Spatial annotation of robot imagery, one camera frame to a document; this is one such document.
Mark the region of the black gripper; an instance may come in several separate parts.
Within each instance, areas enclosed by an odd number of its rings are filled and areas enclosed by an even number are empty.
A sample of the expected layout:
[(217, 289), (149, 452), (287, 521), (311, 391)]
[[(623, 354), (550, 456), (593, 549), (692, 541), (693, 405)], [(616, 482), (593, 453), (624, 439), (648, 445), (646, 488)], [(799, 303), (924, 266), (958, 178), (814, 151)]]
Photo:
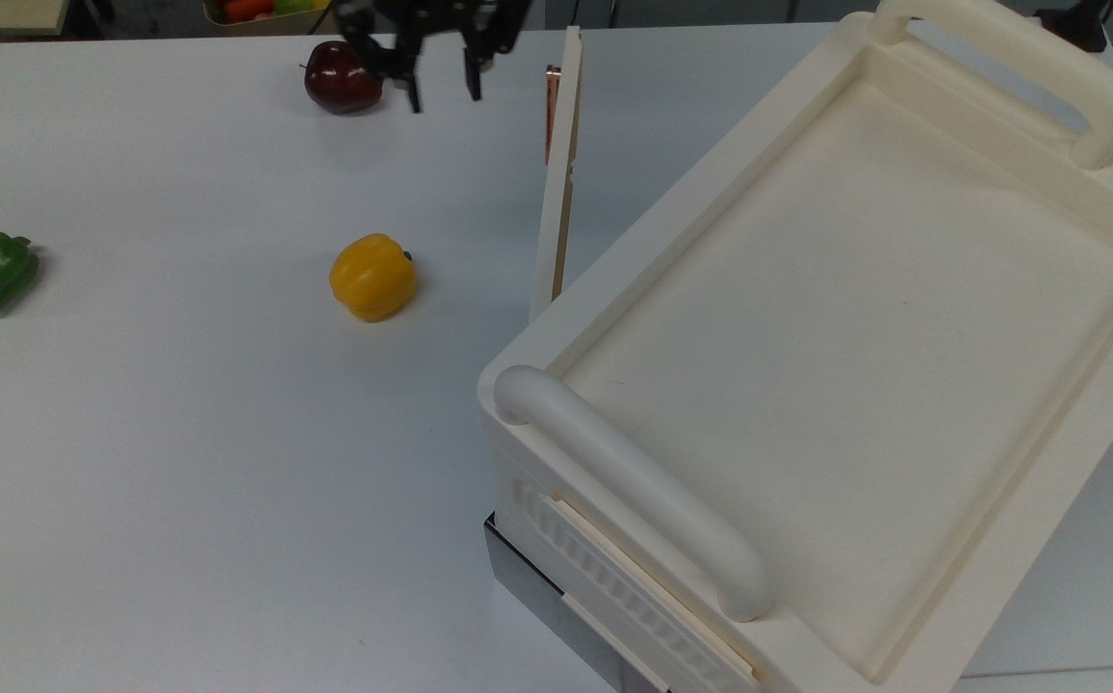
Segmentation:
[(425, 40), (461, 36), (467, 92), (480, 101), (483, 71), (513, 51), (531, 1), (332, 1), (329, 9), (364, 70), (377, 80), (393, 79), (412, 113), (421, 113), (417, 63)]

